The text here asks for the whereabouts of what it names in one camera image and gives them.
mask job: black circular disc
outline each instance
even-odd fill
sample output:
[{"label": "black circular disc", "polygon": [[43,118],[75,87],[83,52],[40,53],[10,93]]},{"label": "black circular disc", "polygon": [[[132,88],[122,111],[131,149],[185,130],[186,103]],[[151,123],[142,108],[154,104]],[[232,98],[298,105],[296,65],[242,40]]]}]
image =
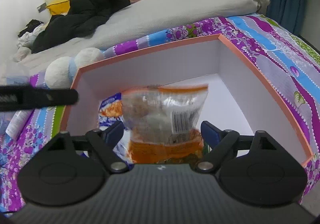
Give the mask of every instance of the black circular disc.
[{"label": "black circular disc", "polygon": [[21,169],[18,186],[27,201],[62,206],[94,195],[104,180],[101,166],[89,158],[51,151]]},{"label": "black circular disc", "polygon": [[220,182],[237,200],[276,206],[297,200],[307,179],[294,159],[283,157],[278,151],[259,150],[223,164]]}]

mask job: gray blanket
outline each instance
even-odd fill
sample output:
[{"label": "gray blanket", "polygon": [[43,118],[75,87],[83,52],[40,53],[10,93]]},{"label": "gray blanket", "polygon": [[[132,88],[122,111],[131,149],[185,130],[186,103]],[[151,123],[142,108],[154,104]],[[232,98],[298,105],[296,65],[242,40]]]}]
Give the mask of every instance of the gray blanket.
[{"label": "gray blanket", "polygon": [[167,28],[187,25],[206,18],[265,13],[269,0],[142,0],[115,13],[87,38],[74,38],[21,61],[31,74],[48,67],[59,57],[73,57],[84,48],[106,50]]}]

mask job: white plush toy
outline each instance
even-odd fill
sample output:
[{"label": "white plush toy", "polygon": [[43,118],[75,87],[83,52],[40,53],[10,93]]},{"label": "white plush toy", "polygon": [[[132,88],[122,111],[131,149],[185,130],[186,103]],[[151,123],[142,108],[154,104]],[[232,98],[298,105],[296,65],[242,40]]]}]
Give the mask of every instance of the white plush toy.
[{"label": "white plush toy", "polygon": [[78,68],[104,59],[104,54],[97,48],[83,49],[75,58],[58,58],[48,66],[44,75],[45,84],[50,89],[70,88]]}]

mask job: gray ribbed surface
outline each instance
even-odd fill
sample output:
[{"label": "gray ribbed surface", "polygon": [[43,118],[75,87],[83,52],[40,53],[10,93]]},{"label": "gray ribbed surface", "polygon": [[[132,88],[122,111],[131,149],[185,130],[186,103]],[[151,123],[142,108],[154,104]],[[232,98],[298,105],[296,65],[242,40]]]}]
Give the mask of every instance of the gray ribbed surface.
[{"label": "gray ribbed surface", "polygon": [[11,219],[16,224],[257,223],[310,224],[314,217],[297,204],[261,209],[241,204],[211,175],[189,165],[136,165],[113,175],[100,193],[66,208],[28,204]]}]

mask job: barcode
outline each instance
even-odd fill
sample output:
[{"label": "barcode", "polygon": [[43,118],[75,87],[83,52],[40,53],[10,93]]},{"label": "barcode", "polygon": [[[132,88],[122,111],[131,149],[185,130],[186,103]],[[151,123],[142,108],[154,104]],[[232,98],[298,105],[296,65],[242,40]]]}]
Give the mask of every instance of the barcode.
[{"label": "barcode", "polygon": [[196,116],[197,110],[193,111],[173,111],[172,112],[172,133],[184,133],[192,129],[192,123]]}]

